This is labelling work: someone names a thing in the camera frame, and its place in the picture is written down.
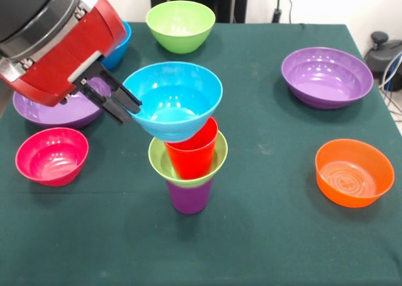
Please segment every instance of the blue bowl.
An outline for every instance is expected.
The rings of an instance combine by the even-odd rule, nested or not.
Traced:
[[[210,70],[186,62],[163,62],[143,67],[123,85],[143,102],[132,114],[149,134],[176,143],[191,138],[214,113],[223,87]]]
[[[121,61],[130,44],[132,34],[131,27],[125,21],[122,21],[122,23],[126,29],[127,36],[108,57],[102,60],[102,64],[107,70],[113,69]]]

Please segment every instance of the table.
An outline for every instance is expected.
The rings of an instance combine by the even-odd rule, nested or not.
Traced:
[[[292,96],[281,62],[317,45],[360,57],[343,25],[215,25],[196,52],[173,55],[133,24],[118,79],[183,60],[224,85],[215,117],[229,155],[194,216],[171,206],[148,163],[150,135],[107,116],[82,130],[90,152],[74,183],[22,178],[16,150],[40,129],[9,105],[0,120],[0,284],[401,285],[401,136],[376,88],[336,111]],[[392,161],[396,182],[373,205],[346,209],[318,190],[315,153],[334,138],[363,140]]]

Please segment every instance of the magenta bowl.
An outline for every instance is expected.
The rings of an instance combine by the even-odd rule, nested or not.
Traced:
[[[99,78],[91,79],[89,85],[103,96],[111,95],[110,87]],[[71,96],[65,105],[57,104],[55,107],[38,104],[15,92],[13,104],[19,115],[44,128],[80,129],[93,122],[102,112],[81,92]]]
[[[283,60],[282,75],[299,100],[318,109],[346,107],[368,94],[374,83],[363,61],[327,47],[291,53]]]

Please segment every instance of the lime green bowl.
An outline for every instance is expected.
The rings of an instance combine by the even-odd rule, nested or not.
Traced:
[[[146,24],[156,40],[173,53],[189,53],[207,39],[215,24],[215,14],[193,1],[168,1],[151,8]]]
[[[198,187],[199,185],[206,183],[219,171],[226,160],[227,151],[228,148],[225,136],[218,131],[218,137],[215,144],[214,160],[212,162],[210,173],[197,179],[181,179],[177,176],[173,165],[171,165],[165,144],[157,138],[153,138],[149,144],[148,158],[155,171],[164,179],[180,187],[191,188]]]

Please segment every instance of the purple cup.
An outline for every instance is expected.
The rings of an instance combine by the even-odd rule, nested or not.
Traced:
[[[346,107],[367,95],[374,84],[363,61],[327,47],[291,53],[282,63],[282,75],[299,100],[318,109]]]
[[[100,78],[93,78],[88,84],[103,96],[111,95],[111,88]],[[81,92],[71,96],[66,105],[57,104],[54,107],[38,104],[15,92],[13,104],[19,115],[44,128],[80,129],[93,122],[102,112]]]
[[[208,203],[212,180],[213,178],[198,187],[191,188],[179,187],[170,181],[166,181],[173,207],[178,212],[187,215],[202,211]]]

